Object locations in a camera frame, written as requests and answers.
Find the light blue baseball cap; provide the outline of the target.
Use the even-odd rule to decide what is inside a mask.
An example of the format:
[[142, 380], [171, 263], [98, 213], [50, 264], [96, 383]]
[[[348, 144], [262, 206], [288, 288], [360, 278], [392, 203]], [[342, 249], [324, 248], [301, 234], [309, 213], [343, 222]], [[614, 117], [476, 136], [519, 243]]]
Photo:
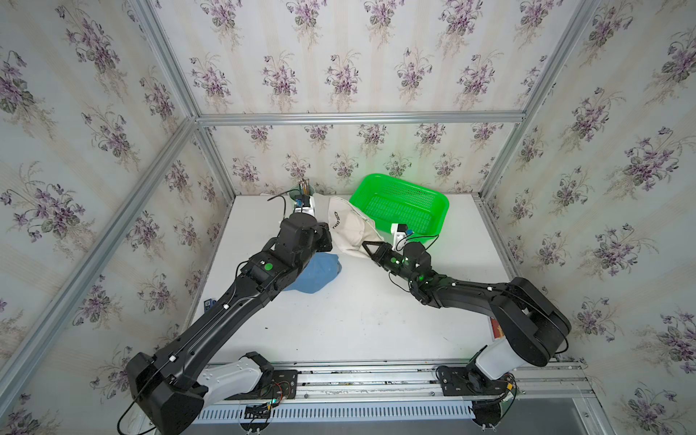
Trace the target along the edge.
[[338, 255], [317, 253], [286, 291], [313, 295], [334, 281], [342, 271]]

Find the beige baseball cap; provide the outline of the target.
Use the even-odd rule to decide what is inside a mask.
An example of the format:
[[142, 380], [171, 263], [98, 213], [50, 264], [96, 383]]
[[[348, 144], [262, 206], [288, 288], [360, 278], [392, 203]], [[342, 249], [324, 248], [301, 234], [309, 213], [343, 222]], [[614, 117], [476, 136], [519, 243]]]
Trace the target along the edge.
[[363, 243], [384, 242], [374, 221], [346, 199], [331, 197], [327, 217], [333, 244], [344, 254], [369, 259]]

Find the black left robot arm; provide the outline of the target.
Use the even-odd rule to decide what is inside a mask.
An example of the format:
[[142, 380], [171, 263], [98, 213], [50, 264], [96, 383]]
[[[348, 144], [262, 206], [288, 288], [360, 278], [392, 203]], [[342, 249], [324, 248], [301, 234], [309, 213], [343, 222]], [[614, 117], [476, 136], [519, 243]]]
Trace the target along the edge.
[[293, 284], [317, 253], [333, 248], [327, 223], [294, 213], [276, 237], [241, 263], [217, 303], [154, 355], [137, 353], [126, 365], [130, 394], [162, 434], [180, 434], [199, 416], [210, 391], [199, 375], [234, 333]]

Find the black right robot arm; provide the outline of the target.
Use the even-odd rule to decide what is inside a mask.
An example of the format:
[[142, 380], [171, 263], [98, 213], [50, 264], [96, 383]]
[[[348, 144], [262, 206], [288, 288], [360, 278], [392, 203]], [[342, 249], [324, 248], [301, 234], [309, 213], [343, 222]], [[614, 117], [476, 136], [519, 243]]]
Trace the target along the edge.
[[405, 280], [422, 305], [470, 311], [498, 322], [503, 337], [473, 359], [471, 371], [481, 380], [497, 381], [524, 364], [546, 366], [572, 330], [568, 318], [523, 277], [498, 284], [455, 279], [436, 272], [430, 253], [417, 242], [401, 252], [387, 242], [362, 247], [375, 264]]

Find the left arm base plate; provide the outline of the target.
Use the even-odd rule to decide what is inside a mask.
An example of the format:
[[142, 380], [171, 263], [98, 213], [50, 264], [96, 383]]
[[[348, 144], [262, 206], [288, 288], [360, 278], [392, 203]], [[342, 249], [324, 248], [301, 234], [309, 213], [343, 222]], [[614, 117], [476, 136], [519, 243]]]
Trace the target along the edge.
[[275, 370], [264, 374], [262, 379], [249, 393], [235, 396], [239, 400], [286, 400], [295, 399], [298, 387], [297, 370]]

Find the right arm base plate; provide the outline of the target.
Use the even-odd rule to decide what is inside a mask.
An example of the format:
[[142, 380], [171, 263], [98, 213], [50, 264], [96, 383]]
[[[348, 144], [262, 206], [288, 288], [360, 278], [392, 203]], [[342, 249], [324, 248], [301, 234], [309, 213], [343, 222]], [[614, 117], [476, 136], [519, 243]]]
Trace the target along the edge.
[[503, 377], [489, 380], [476, 367], [440, 365], [435, 375], [444, 396], [494, 396], [505, 397], [513, 389], [513, 383]]

